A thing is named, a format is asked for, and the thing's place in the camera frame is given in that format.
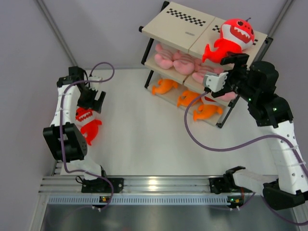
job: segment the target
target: red shark plush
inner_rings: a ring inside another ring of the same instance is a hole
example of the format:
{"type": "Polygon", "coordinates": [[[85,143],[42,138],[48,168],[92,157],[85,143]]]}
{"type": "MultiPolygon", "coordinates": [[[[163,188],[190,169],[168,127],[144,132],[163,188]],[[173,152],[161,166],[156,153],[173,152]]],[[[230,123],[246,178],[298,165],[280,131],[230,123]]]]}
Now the red shark plush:
{"type": "Polygon", "coordinates": [[[91,142],[98,134],[98,127],[102,125],[102,122],[99,119],[95,119],[93,110],[82,107],[76,110],[76,121],[80,122],[80,132],[84,135],[87,144],[91,145],[91,142]]]}
{"type": "Polygon", "coordinates": [[[211,51],[210,45],[205,47],[202,62],[206,59],[214,63],[220,63],[222,58],[228,56],[228,52],[242,53],[255,41],[254,30],[248,20],[239,18],[229,19],[220,28],[220,38],[214,43],[215,51],[211,51]]]}

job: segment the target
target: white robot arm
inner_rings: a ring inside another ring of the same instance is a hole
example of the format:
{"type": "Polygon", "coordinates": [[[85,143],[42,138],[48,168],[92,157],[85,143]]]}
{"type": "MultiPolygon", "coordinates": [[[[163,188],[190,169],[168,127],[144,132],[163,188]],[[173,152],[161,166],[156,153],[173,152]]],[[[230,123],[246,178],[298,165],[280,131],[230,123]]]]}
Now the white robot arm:
{"type": "Polygon", "coordinates": [[[213,97],[234,91],[248,102],[250,115],[263,135],[270,138],[267,142],[279,178],[236,167],[226,171],[224,183],[231,188],[244,187],[264,196],[275,210],[303,204],[308,198],[308,172],[296,142],[289,104],[274,93],[279,74],[272,64],[264,61],[252,63],[247,70],[248,57],[247,54],[232,54],[224,58],[221,64],[235,63],[234,68],[220,75],[208,73],[203,84],[206,91],[212,91],[213,97]]]}
{"type": "Polygon", "coordinates": [[[77,169],[91,173],[84,173],[84,183],[90,189],[89,193],[94,192],[95,188],[102,189],[108,185],[93,175],[106,178],[104,169],[96,164],[89,155],[87,155],[88,147],[85,138],[74,124],[77,106],[90,108],[100,113],[105,92],[101,92],[99,99],[95,99],[97,90],[92,90],[85,83],[79,83],[71,86],[66,93],[67,87],[80,80],[84,80],[85,71],[77,66],[69,68],[69,75],[59,78],[58,87],[58,103],[54,118],[50,127],[44,128],[43,136],[55,160],[63,161],[63,153],[60,142],[60,112],[63,113],[63,139],[65,149],[65,160],[67,163],[73,164],[77,169]],[[63,106],[61,107],[61,99],[64,96],[63,106]]]}

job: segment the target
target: shelf board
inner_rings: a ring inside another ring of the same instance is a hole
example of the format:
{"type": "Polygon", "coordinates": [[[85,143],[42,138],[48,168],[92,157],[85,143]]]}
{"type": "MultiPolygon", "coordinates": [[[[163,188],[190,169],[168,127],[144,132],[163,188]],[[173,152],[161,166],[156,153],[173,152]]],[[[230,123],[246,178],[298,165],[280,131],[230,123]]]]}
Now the shelf board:
{"type": "MultiPolygon", "coordinates": [[[[142,29],[142,33],[184,53],[202,58],[206,44],[211,44],[213,50],[213,44],[219,38],[219,30],[224,22],[224,19],[171,2],[142,29]],[[199,21],[195,24],[190,18],[199,21]]],[[[266,37],[266,34],[255,31],[254,45],[244,51],[250,56],[248,66],[266,37]]]]}
{"type": "MultiPolygon", "coordinates": [[[[148,87],[148,91],[152,93],[152,87],[158,86],[157,82],[160,79],[160,76],[157,77],[153,77],[151,84],[148,87]]],[[[166,94],[157,94],[156,96],[168,101],[169,103],[173,104],[173,105],[177,105],[178,102],[178,98],[180,95],[182,95],[182,93],[187,90],[187,87],[185,87],[184,85],[179,85],[177,89],[173,88],[172,90],[168,91],[166,94]]],[[[196,110],[200,105],[202,105],[201,102],[196,103],[195,105],[193,105],[192,107],[190,107],[189,109],[189,114],[193,115],[193,111],[196,110]]],[[[180,106],[179,107],[182,110],[186,110],[186,107],[184,106],[180,106]]],[[[203,121],[216,126],[216,123],[218,123],[219,119],[222,117],[223,115],[219,115],[217,113],[215,113],[215,115],[213,115],[211,118],[209,119],[205,119],[203,121]]]]}
{"type": "Polygon", "coordinates": [[[169,78],[172,79],[180,84],[183,84],[184,80],[187,78],[187,75],[182,75],[179,72],[176,71],[174,67],[165,70],[161,67],[159,67],[155,60],[154,60],[155,54],[153,54],[146,62],[145,66],[149,69],[156,71],[157,73],[161,74],[162,78],[169,78]]]}
{"type": "MultiPolygon", "coordinates": [[[[192,90],[192,91],[195,91],[195,92],[198,92],[200,94],[204,93],[204,86],[198,82],[196,82],[193,77],[190,75],[188,76],[188,78],[185,80],[184,82],[184,86],[186,86],[188,89],[192,90]]],[[[206,95],[208,98],[212,99],[212,100],[215,100],[216,102],[218,102],[219,104],[221,105],[224,105],[224,106],[228,106],[230,101],[223,101],[223,100],[219,100],[219,99],[214,99],[211,94],[207,94],[206,95]]]]}
{"type": "MultiPolygon", "coordinates": [[[[204,49],[206,44],[210,44],[211,50],[215,50],[213,48],[214,42],[219,39],[220,36],[220,27],[225,22],[225,20],[221,18],[215,18],[210,26],[202,33],[202,35],[197,39],[197,41],[190,47],[188,54],[195,56],[197,58],[202,58],[204,54],[204,49]]],[[[250,64],[255,59],[257,53],[261,49],[262,44],[264,43],[267,35],[261,32],[255,31],[255,45],[252,45],[249,49],[244,50],[243,52],[249,54],[249,59],[247,65],[250,64]]]]}
{"type": "Polygon", "coordinates": [[[189,48],[214,18],[209,14],[171,2],[142,29],[142,33],[188,53],[189,48]]]}

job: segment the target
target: black metal shelf frame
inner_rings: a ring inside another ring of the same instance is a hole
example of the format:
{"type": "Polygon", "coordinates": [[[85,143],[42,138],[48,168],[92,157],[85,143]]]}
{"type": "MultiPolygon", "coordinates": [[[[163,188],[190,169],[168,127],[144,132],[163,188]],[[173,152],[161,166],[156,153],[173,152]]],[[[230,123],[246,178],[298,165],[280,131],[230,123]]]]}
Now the black metal shelf frame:
{"type": "MultiPolygon", "coordinates": [[[[163,6],[162,6],[162,8],[161,8],[160,11],[162,11],[164,8],[166,8],[169,4],[170,4],[169,1],[164,1],[163,6]]],[[[139,27],[139,32],[142,33],[142,29],[143,29],[143,26],[140,26],[140,27],[139,27]]],[[[146,49],[145,49],[144,55],[143,55],[143,57],[142,57],[142,60],[141,60],[141,64],[142,64],[142,65],[145,64],[146,59],[148,58],[148,55],[149,55],[149,52],[150,52],[151,47],[152,47],[152,45],[153,45],[153,42],[154,42],[154,39],[153,39],[153,38],[150,38],[150,40],[149,40],[149,42],[148,42],[148,45],[146,46],[146,49]]],[[[260,60],[263,59],[264,55],[266,54],[266,52],[267,52],[267,50],[269,49],[269,47],[270,47],[270,45],[271,45],[272,42],[273,42],[273,38],[271,38],[271,37],[267,37],[267,38],[265,39],[263,48],[260,49],[260,51],[259,51],[259,53],[258,53],[258,55],[256,56],[256,58],[255,58],[254,61],[260,61],[260,60]]],[[[151,81],[151,78],[152,78],[152,76],[153,76],[153,73],[154,73],[154,70],[150,70],[149,76],[148,76],[148,78],[146,79],[146,82],[145,82],[145,85],[144,85],[144,87],[145,87],[146,89],[148,89],[148,86],[149,86],[149,84],[150,84],[150,81],[151,81]]],[[[228,107],[229,107],[230,109],[228,110],[228,112],[227,112],[227,114],[225,115],[224,119],[222,120],[221,123],[216,123],[216,126],[217,126],[218,128],[222,128],[222,127],[224,126],[225,122],[227,121],[229,115],[231,114],[231,112],[232,112],[233,108],[235,107],[236,103],[238,102],[239,98],[240,98],[240,96],[237,96],[234,100],[232,100],[232,101],[229,103],[228,107]]]]}

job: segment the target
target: cable tie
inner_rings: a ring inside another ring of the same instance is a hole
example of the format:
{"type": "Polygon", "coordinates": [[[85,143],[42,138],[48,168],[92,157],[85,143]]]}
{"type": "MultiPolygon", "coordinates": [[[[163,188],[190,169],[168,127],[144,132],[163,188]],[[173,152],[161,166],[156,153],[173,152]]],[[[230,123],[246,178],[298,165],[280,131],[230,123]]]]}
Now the cable tie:
{"type": "Polygon", "coordinates": [[[295,167],[295,166],[300,166],[300,165],[306,165],[306,162],[303,161],[303,162],[295,163],[295,164],[292,164],[292,165],[283,165],[283,164],[275,164],[275,165],[284,166],[284,167],[295,167]]]}
{"type": "Polygon", "coordinates": [[[295,145],[292,148],[284,148],[284,149],[271,149],[273,152],[281,152],[281,151],[292,151],[298,149],[298,145],[295,145]]]}

